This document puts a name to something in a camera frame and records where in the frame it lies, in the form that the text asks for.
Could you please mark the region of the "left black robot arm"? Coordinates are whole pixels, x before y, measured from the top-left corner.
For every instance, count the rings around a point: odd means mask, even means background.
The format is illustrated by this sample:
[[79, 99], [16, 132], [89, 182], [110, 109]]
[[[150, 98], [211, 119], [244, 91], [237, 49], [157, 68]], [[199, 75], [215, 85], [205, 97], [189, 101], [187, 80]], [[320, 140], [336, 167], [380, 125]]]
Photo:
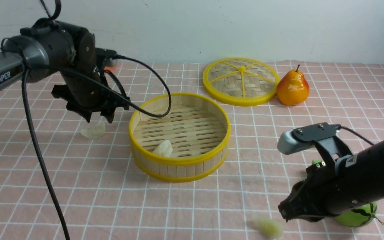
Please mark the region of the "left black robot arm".
[[108, 91], [104, 68], [115, 56], [114, 50], [97, 48], [88, 29], [42, 18], [1, 42], [0, 91], [25, 74], [27, 83], [36, 83], [60, 72], [65, 84], [53, 87], [55, 99], [65, 100], [66, 109], [87, 122], [100, 112], [112, 123], [115, 110], [128, 110], [130, 100], [123, 88], [120, 97]]

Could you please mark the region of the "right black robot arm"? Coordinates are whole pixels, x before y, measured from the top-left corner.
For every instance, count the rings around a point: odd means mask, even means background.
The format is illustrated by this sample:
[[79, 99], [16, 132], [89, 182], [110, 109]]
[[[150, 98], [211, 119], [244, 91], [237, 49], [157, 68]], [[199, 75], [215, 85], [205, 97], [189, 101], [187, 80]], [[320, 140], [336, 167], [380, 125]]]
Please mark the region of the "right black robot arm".
[[318, 222], [384, 199], [384, 140], [356, 154], [340, 138], [342, 125], [326, 122], [285, 131], [277, 149], [285, 155], [316, 148], [321, 162], [292, 187], [278, 209], [284, 220]]

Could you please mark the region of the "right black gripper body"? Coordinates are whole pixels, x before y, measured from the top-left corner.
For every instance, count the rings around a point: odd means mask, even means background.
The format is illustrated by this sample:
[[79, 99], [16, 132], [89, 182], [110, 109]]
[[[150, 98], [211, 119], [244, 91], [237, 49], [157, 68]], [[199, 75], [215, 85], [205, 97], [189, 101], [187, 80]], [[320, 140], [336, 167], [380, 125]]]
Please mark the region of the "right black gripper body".
[[291, 193], [279, 203], [278, 210], [286, 222], [305, 220], [318, 222], [326, 217], [334, 218], [346, 211], [335, 180], [339, 179], [340, 169], [345, 160], [335, 160], [329, 165], [310, 165], [306, 178], [294, 184]]

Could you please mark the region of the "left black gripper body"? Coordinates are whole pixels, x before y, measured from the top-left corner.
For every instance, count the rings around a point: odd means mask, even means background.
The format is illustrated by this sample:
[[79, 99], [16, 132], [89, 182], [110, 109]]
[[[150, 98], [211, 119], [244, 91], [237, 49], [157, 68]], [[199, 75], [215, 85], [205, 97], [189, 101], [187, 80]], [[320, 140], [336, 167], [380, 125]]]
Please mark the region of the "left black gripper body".
[[[97, 84], [99, 82], [101, 85], [109, 87], [106, 74], [115, 82], [123, 99]], [[106, 118], [108, 123], [112, 123], [117, 108], [124, 110], [130, 108], [130, 98], [112, 72], [92, 72], [87, 75], [92, 81], [67, 72], [61, 72], [61, 75], [65, 84], [55, 85], [51, 92], [52, 96], [55, 99], [65, 100], [66, 109], [80, 115], [87, 122], [90, 122], [93, 112], [100, 112], [100, 116]]]

